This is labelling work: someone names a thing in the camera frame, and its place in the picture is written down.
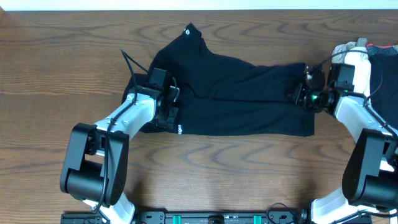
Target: wood grain surface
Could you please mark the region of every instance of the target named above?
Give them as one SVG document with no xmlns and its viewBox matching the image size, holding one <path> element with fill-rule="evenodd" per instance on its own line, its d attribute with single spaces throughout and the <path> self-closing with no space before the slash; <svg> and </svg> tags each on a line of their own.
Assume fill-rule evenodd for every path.
<svg viewBox="0 0 398 224">
<path fill-rule="evenodd" d="M 0 21 L 1 223 L 59 223 L 64 211 L 89 209 L 59 189 L 72 127 L 119 106 L 130 76 L 120 47 L 148 67 L 189 22 L 212 52 L 256 65 L 314 64 L 358 37 L 398 44 L 397 11 L 7 12 Z M 298 207 L 341 185 L 354 147 L 325 113 L 315 132 L 139 133 L 124 191 L 139 208 L 170 211 Z"/>
</svg>

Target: white wall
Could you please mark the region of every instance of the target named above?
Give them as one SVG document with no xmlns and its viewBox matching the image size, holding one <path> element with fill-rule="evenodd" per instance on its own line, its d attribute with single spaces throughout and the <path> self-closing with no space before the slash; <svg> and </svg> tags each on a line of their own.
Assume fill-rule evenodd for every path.
<svg viewBox="0 0 398 224">
<path fill-rule="evenodd" d="M 0 0 L 6 11 L 398 9 L 398 0 Z"/>
</svg>

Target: white background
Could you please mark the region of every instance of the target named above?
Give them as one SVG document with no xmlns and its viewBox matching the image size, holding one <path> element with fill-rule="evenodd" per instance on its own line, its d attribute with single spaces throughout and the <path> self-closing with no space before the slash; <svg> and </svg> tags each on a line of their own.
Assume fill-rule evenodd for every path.
<svg viewBox="0 0 398 224">
<path fill-rule="evenodd" d="M 398 0 L 0 0 L 6 11 L 398 9 Z"/>
</svg>

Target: wooden tabletop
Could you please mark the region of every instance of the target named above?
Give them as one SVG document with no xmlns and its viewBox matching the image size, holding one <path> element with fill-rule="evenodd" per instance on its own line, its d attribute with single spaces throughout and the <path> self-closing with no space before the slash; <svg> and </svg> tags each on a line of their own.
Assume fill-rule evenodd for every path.
<svg viewBox="0 0 398 224">
<path fill-rule="evenodd" d="M 59 178 L 72 127 L 115 110 L 130 74 L 193 22 L 209 49 L 255 65 L 315 64 L 366 37 L 398 44 L 397 11 L 6 12 L 0 20 L 0 222 L 59 223 L 89 207 Z M 124 192 L 139 208 L 298 207 L 341 185 L 353 138 L 321 113 L 308 138 L 139 133 Z"/>
</svg>

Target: black cloth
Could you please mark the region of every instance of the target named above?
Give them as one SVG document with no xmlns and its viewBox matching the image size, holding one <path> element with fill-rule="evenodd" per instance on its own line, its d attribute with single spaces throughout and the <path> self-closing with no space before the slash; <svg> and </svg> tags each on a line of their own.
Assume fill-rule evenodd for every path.
<svg viewBox="0 0 398 224">
<path fill-rule="evenodd" d="M 209 51 L 193 24 L 159 51 L 150 65 L 170 72 L 181 89 L 173 133 L 246 135 L 314 134 L 314 112 L 296 107 L 286 97 L 304 79 L 304 63 L 255 66 Z M 138 75 L 137 82 L 148 80 Z M 123 101 L 129 89 L 130 80 Z M 166 131 L 144 126 L 143 132 Z"/>
<path fill-rule="evenodd" d="M 368 46 L 371 62 L 370 92 L 373 93 L 381 82 L 381 88 L 371 97 L 372 108 L 398 129 L 398 51 L 394 47 Z"/>
</svg>

